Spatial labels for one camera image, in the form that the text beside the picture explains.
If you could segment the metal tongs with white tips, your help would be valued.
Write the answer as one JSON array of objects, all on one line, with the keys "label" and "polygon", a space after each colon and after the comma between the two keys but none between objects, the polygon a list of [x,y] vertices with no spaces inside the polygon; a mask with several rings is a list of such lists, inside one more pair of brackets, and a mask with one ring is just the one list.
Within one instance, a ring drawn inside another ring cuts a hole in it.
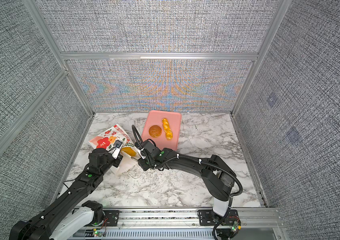
[{"label": "metal tongs with white tips", "polygon": [[137,147],[135,147],[134,150],[139,155],[139,158],[144,159],[144,160],[146,159],[147,155],[145,153],[145,149],[144,148],[137,148]]}]

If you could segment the white floral paper bag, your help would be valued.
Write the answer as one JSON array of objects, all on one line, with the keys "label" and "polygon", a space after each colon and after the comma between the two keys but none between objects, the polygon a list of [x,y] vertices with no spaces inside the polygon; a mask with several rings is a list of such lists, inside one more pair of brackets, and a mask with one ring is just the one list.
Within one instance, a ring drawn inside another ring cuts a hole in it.
[{"label": "white floral paper bag", "polygon": [[89,141],[94,149],[106,149],[113,155],[114,151],[119,151],[122,160],[117,167],[111,167],[115,175],[128,172],[131,168],[137,167],[140,157],[137,148],[134,146],[131,137],[119,125],[115,124],[101,132]]}]

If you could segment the round brown fake bun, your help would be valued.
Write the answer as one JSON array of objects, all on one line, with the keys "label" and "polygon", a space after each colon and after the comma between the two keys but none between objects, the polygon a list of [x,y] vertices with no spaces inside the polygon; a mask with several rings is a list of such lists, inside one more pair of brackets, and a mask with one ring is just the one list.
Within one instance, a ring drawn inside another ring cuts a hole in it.
[{"label": "round brown fake bun", "polygon": [[162,134],[162,129],[158,125],[153,125],[149,128],[148,132],[152,138],[158,138]]}]

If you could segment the yellow twisted fake bread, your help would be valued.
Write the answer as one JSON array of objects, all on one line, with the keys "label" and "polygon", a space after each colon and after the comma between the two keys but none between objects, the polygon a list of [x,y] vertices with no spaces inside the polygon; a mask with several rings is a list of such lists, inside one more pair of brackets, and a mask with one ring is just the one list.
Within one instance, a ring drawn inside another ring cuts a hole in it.
[{"label": "yellow twisted fake bread", "polygon": [[165,132],[165,137],[167,140],[172,140],[173,139],[173,132],[170,128],[168,119],[163,118],[162,119],[162,126],[163,126],[163,130]]}]

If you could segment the long orange fake bread loaf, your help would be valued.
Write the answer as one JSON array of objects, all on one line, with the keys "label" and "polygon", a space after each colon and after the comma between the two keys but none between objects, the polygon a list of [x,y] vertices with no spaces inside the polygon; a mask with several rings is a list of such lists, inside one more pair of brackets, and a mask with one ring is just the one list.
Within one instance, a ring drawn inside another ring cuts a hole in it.
[{"label": "long orange fake bread loaf", "polygon": [[136,156],[136,151],[134,149],[132,149],[131,147],[123,147],[121,150],[131,157]]}]

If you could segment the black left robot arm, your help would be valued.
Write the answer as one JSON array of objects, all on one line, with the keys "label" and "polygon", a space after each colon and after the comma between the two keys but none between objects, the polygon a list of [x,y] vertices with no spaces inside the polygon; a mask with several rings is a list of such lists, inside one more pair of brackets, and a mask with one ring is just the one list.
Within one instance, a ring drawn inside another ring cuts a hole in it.
[{"label": "black left robot arm", "polygon": [[88,158],[89,163],[67,191],[27,222],[18,221],[10,231],[10,240],[51,240],[62,220],[102,183],[104,174],[112,166],[119,166],[123,155],[119,150],[110,153],[100,148],[93,150]]}]

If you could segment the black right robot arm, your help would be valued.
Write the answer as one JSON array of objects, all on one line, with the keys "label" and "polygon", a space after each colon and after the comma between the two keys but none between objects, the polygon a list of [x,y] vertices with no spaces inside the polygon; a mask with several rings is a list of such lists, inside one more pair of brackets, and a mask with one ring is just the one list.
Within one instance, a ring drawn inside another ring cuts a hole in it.
[{"label": "black right robot arm", "polygon": [[138,160],[142,170],[179,170],[201,178],[213,196],[211,216],[217,223],[226,218],[233,198],[243,193],[243,186],[237,175],[217,155],[209,158],[197,158],[180,154],[172,149],[160,149],[151,140],[137,141],[135,144],[140,154]]}]

